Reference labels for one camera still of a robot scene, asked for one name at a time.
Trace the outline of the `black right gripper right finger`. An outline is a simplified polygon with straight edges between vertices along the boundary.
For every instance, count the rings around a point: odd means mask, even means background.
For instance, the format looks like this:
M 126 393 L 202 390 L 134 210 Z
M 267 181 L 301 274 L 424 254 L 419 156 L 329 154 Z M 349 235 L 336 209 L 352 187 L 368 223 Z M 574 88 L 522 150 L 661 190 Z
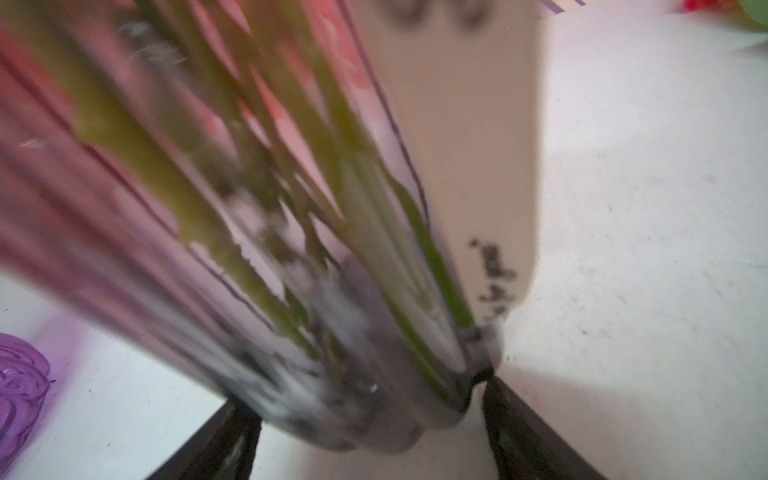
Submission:
M 485 383 L 482 412 L 500 480 L 604 480 L 499 377 Z

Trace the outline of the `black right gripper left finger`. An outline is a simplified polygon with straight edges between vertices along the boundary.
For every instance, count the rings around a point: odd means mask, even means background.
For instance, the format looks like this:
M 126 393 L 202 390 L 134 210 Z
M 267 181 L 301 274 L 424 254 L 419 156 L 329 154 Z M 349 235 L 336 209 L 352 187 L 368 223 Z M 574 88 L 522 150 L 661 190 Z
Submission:
M 262 418 L 228 400 L 148 479 L 249 479 Z

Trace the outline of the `purple glass vase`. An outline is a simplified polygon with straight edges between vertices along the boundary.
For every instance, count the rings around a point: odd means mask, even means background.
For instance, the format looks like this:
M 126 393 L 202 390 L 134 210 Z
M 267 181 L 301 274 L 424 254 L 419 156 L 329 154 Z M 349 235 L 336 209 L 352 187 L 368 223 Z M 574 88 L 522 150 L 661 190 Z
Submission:
M 53 381 L 47 358 L 29 342 L 1 334 L 1 478 L 20 455 Z

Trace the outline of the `pink grey glass vase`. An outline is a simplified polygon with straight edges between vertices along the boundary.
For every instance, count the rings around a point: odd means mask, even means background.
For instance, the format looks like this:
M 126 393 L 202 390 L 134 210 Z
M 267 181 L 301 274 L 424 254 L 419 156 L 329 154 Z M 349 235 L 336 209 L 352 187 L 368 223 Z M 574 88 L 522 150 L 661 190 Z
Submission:
M 1 270 L 276 428 L 459 424 L 537 246 L 534 1 L 5 1 Z

